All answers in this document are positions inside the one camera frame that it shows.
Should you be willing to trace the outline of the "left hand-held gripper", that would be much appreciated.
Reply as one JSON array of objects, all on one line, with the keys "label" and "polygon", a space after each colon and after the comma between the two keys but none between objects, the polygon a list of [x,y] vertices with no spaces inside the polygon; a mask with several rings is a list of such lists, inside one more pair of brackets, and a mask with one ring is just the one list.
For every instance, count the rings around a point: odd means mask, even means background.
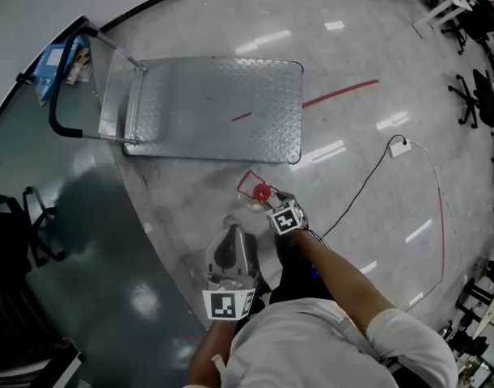
[{"label": "left hand-held gripper", "polygon": [[258,285],[256,241],[231,214],[205,251],[206,314],[211,320],[240,320],[251,309]]}]

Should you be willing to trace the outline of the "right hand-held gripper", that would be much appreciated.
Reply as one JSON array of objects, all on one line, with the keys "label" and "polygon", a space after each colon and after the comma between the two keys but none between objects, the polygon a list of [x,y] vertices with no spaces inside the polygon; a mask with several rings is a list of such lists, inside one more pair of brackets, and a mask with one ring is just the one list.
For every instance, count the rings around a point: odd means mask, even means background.
[{"label": "right hand-held gripper", "polygon": [[262,206],[270,227],[277,235],[308,229],[308,217],[295,195],[281,191],[274,191],[272,195],[277,201],[266,200]]}]

